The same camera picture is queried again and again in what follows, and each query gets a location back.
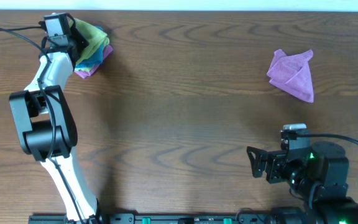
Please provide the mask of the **green microfiber cloth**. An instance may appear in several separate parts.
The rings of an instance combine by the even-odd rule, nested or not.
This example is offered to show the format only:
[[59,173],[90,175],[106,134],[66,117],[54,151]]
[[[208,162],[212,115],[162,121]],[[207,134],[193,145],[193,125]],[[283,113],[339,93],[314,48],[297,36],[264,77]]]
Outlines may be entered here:
[[82,61],[89,59],[100,47],[105,48],[110,43],[107,33],[85,21],[74,18],[77,30],[88,41],[89,45],[82,51],[76,62],[79,65]]

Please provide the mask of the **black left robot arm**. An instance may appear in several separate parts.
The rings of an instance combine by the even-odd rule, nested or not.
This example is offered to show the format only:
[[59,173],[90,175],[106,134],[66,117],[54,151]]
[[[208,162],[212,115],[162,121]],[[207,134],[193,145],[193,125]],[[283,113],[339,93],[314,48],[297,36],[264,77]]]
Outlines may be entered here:
[[19,143],[53,179],[65,204],[60,223],[104,223],[99,202],[81,171],[76,153],[78,133],[63,91],[89,42],[75,27],[47,30],[51,46],[41,46],[40,67],[9,104]]

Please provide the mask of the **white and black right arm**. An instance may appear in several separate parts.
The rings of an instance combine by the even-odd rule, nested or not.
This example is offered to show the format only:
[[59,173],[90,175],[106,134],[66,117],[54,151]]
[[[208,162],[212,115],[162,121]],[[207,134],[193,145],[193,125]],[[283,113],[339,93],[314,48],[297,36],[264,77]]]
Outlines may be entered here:
[[273,208],[267,223],[358,223],[358,203],[347,196],[349,160],[331,142],[289,141],[279,151],[247,147],[252,175],[270,184],[287,182],[303,208]]

